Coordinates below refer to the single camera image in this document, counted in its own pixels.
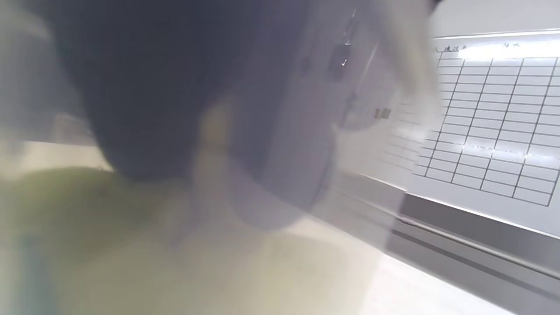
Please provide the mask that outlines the person's right hand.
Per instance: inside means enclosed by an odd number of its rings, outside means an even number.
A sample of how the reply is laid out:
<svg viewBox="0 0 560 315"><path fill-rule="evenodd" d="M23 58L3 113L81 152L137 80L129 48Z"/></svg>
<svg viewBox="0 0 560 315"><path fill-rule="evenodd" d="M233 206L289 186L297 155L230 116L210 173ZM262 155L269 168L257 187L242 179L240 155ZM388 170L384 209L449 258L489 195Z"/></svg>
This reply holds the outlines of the person's right hand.
<svg viewBox="0 0 560 315"><path fill-rule="evenodd" d="M113 169L190 169L206 110L234 104L234 151L260 167L310 16L309 0L38 0Z"/></svg>

